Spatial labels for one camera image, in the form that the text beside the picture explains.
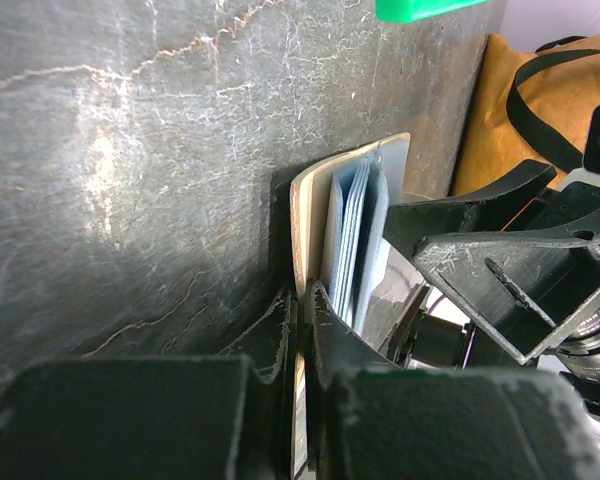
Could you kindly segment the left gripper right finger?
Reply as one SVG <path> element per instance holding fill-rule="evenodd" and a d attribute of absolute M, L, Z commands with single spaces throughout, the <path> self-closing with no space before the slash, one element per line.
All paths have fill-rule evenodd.
<path fill-rule="evenodd" d="M 404 369 L 304 296 L 308 466 L 320 479 L 600 479 L 581 398 L 525 368 Z"/>

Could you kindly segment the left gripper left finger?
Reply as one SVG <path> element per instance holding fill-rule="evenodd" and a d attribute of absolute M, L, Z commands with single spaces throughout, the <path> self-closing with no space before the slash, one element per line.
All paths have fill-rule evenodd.
<path fill-rule="evenodd" d="M 64 359 L 0 397 L 0 479 L 289 479 L 297 298 L 215 355 Z"/>

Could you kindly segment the beige leather card holder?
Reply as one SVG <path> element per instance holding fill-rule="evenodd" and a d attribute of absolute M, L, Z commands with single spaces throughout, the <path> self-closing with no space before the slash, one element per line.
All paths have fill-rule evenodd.
<path fill-rule="evenodd" d="M 296 292 L 322 282 L 335 313 L 363 333 L 373 290 L 384 277 L 388 207 L 402 200 L 411 135 L 398 133 L 321 160 L 290 186 Z"/>

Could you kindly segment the green plastic bin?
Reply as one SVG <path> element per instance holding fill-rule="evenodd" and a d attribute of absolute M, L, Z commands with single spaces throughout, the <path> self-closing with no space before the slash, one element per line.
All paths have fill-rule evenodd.
<path fill-rule="evenodd" d="M 381 22 L 409 24 L 484 3 L 485 0 L 376 0 Z"/>

